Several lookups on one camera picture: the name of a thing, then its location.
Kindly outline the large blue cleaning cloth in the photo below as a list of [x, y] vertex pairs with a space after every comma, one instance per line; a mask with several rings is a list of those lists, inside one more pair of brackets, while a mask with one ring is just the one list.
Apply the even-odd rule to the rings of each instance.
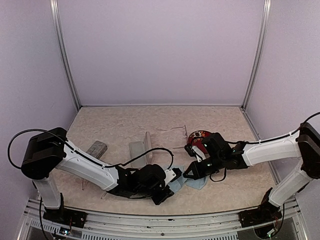
[[[182, 165], [174, 166], [173, 168], [178, 168], [182, 173], [184, 172], [184, 169], [185, 169]], [[174, 181], [169, 181], [169, 177], [172, 177], [173, 173], [174, 173], [173, 168], [164, 170], [164, 172], [165, 172], [164, 182], [166, 183], [167, 186], [169, 186], [171, 191], [176, 193], [184, 186], [187, 179], [185, 177], [183, 177], [183, 174], [181, 174], [181, 176], [179, 176]]]

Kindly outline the grey glasses case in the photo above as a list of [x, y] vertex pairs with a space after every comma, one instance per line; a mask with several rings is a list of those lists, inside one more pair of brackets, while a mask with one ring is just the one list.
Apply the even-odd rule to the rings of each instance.
[[96, 159], [100, 159], [102, 155], [107, 151], [108, 146], [99, 140], [96, 140], [86, 151], [87, 154], [91, 155]]

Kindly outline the small blue cleaning cloth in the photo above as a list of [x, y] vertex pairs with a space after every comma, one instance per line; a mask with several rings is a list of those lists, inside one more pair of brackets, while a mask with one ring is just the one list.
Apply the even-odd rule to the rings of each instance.
[[209, 178], [208, 176], [202, 177], [200, 179], [188, 178], [185, 181], [185, 184], [190, 188], [201, 190], [207, 184], [208, 178]]

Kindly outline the front aluminium rail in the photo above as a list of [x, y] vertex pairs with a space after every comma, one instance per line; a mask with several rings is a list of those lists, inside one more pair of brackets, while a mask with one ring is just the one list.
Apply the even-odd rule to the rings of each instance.
[[18, 225], [16, 240], [308, 240], [306, 225], [294, 198], [279, 220], [243, 227], [239, 210], [188, 215], [136, 215], [86, 210], [82, 228], [40, 219], [39, 201], [30, 199]]

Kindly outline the red floral plate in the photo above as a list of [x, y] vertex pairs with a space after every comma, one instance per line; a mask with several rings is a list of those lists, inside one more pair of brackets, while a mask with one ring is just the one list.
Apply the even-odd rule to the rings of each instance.
[[187, 143], [198, 147], [203, 153], [207, 154], [207, 150], [202, 144], [202, 140], [208, 136], [210, 136], [212, 133], [206, 130], [196, 130], [192, 132], [187, 139]]

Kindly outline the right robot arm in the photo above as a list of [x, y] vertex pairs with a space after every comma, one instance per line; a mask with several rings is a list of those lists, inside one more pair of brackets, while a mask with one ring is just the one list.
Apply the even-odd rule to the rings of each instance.
[[257, 164], [280, 159], [297, 158], [299, 163], [279, 184], [270, 188], [257, 208], [239, 212], [243, 228], [268, 223], [284, 216], [280, 207], [301, 191], [312, 180], [320, 177], [320, 134], [303, 122], [293, 132], [257, 142], [227, 142], [220, 133], [196, 136], [205, 151], [201, 151], [193, 140], [184, 149], [193, 161], [183, 177], [198, 180], [220, 170], [241, 170]]

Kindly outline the aluminium frame post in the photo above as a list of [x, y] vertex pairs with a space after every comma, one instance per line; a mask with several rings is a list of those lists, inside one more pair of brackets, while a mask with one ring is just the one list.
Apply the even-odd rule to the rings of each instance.
[[71, 98], [73, 100], [73, 104], [76, 108], [77, 111], [79, 111], [82, 107], [78, 91], [73, 79], [69, 59], [68, 59], [68, 54], [67, 54], [67, 49], [66, 45], [64, 42], [64, 36], [63, 36], [63, 29], [62, 29], [62, 24], [61, 24], [61, 19], [60, 19], [60, 12], [59, 12], [59, 5], [57, 0], [50, 0], [50, 9], [51, 9], [51, 15], [53, 19], [53, 25], [55, 28], [56, 32], [56, 37], [57, 37], [57, 42], [58, 42], [58, 47], [59, 47], [59, 52], [63, 64], [63, 69], [65, 72], [67, 84], [71, 93]]
[[254, 59], [253, 59], [253, 65], [252, 69], [250, 72], [249, 76], [249, 82], [245, 91], [244, 99], [241, 105], [242, 110], [245, 112], [248, 108], [254, 85], [256, 82], [258, 70], [259, 70], [259, 65], [261, 62], [261, 58], [263, 55], [263, 49], [264, 49], [264, 44], [265, 44], [265, 38], [267, 35], [267, 30], [268, 30], [268, 23], [269, 23], [269, 17], [270, 17], [270, 11], [271, 11], [271, 5], [272, 1], [271, 0], [265, 0], [264, 5], [263, 5], [263, 11], [262, 11], [262, 18], [261, 18], [261, 24], [260, 24], [260, 29], [259, 29], [259, 34], [258, 34], [258, 41], [257, 41], [257, 46], [254, 54]]

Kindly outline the red lens sunglasses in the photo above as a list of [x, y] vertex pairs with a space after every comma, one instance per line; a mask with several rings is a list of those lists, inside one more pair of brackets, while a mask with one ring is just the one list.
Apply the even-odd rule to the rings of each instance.
[[[86, 186], [88, 185], [89, 181], [86, 180], [86, 179], [82, 179], [82, 182], [81, 182], [81, 190], [84, 191]], [[105, 191], [101, 196], [100, 196], [100, 199], [102, 200], [108, 193]]]

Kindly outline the right aluminium frame post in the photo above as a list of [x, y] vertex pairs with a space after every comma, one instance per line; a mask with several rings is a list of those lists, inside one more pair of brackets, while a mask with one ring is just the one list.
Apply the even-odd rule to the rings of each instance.
[[267, 30], [268, 30], [268, 23], [269, 23], [269, 17], [270, 17], [270, 11], [271, 11], [271, 5], [272, 1], [271, 0], [265, 0], [264, 5], [263, 5], [263, 11], [262, 11], [262, 18], [261, 18], [261, 24], [260, 24], [260, 29], [259, 29], [259, 34], [258, 34], [258, 41], [257, 41], [257, 46], [254, 54], [254, 59], [253, 59], [253, 65], [252, 69], [250, 72], [249, 76], [249, 82], [245, 91], [244, 99], [241, 105], [242, 110], [245, 112], [248, 108], [254, 85], [256, 82], [258, 70], [259, 70], [259, 65], [261, 62], [261, 58], [263, 55], [263, 49], [264, 49], [264, 44], [265, 44], [265, 38], [267, 35]]

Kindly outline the pink glasses case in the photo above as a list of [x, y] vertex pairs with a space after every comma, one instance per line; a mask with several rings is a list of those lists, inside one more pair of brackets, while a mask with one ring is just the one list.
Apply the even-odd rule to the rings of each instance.
[[[134, 141], [129, 143], [129, 151], [130, 151], [130, 157], [131, 159], [134, 159], [141, 154], [147, 152], [152, 148], [151, 144], [151, 135], [147, 131], [145, 133], [143, 141]], [[144, 156], [141, 156], [137, 160], [130, 163], [130, 166], [135, 169], [141, 169], [145, 165], [151, 164], [153, 159], [153, 153], [149, 152], [145, 154]]]

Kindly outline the clear pink glasses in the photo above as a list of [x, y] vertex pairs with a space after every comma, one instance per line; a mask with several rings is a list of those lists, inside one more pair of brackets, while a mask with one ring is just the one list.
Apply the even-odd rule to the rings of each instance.
[[187, 126], [174, 126], [169, 128], [157, 128], [153, 135], [153, 143], [157, 147], [163, 147], [170, 151], [183, 150], [187, 144]]

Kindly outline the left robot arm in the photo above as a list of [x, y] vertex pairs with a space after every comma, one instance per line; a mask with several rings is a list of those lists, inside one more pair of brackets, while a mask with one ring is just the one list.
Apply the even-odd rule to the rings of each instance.
[[69, 141], [67, 131], [61, 127], [37, 129], [37, 132], [28, 142], [21, 166], [13, 167], [32, 180], [44, 207], [43, 218], [55, 223], [83, 228], [87, 214], [64, 206], [63, 194], [51, 174], [54, 169], [89, 181], [113, 196], [150, 198], [155, 205], [174, 195], [168, 184], [182, 174], [179, 168], [164, 169], [158, 164], [130, 168], [131, 160], [114, 165], [105, 163]]

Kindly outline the left aluminium frame post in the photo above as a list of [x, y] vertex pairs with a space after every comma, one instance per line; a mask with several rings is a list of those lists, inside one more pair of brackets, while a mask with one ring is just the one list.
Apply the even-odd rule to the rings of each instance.
[[61, 19], [60, 19], [60, 12], [59, 12], [59, 5], [57, 0], [50, 0], [50, 9], [51, 9], [51, 15], [53, 19], [53, 25], [55, 28], [56, 32], [56, 37], [57, 37], [57, 42], [58, 42], [58, 47], [59, 47], [59, 52], [63, 64], [63, 69], [65, 72], [67, 84], [71, 93], [71, 98], [73, 100], [73, 104], [76, 108], [77, 111], [79, 111], [82, 107], [78, 91], [73, 79], [69, 59], [68, 59], [68, 54], [67, 54], [67, 49], [66, 45], [64, 42], [64, 36], [63, 36], [63, 29], [62, 29], [62, 24], [61, 24]]

